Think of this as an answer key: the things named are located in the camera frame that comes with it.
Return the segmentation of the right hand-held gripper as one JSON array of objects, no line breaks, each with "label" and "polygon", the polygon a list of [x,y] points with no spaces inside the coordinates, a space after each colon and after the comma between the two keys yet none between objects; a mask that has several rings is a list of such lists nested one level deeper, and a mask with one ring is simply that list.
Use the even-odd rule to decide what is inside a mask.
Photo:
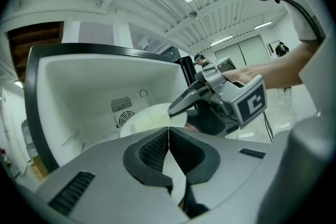
[{"label": "right hand-held gripper", "polygon": [[223,72],[236,69],[231,60],[211,62],[195,57],[201,71],[190,85],[168,108],[170,116],[177,116],[196,105],[188,114],[187,128],[209,135],[226,136],[235,132],[265,112],[267,107],[266,82],[257,74],[248,84],[230,82]]}]

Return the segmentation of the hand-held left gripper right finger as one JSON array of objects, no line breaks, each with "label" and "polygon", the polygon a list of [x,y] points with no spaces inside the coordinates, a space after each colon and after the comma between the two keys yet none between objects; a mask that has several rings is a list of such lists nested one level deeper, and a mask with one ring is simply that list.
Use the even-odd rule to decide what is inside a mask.
[{"label": "hand-held left gripper right finger", "polygon": [[269,185],[262,170],[274,143],[170,128],[170,150],[184,169],[198,219],[257,219]]}]

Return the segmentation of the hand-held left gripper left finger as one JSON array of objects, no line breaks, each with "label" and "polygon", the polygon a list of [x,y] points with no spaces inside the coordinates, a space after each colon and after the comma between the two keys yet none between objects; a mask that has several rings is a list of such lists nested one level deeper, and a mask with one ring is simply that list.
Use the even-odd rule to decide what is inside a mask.
[{"label": "hand-held left gripper left finger", "polygon": [[162,173],[167,127],[100,143],[52,172],[38,188],[58,223],[184,223]]}]

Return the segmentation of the person's right hand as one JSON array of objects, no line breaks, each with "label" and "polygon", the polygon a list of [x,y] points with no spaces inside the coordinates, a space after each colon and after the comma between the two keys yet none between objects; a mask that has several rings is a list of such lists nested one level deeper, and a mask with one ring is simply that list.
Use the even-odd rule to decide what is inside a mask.
[{"label": "person's right hand", "polygon": [[223,75],[230,81],[238,81],[242,84],[248,84],[256,76],[255,72],[251,68],[234,69],[223,72]]}]

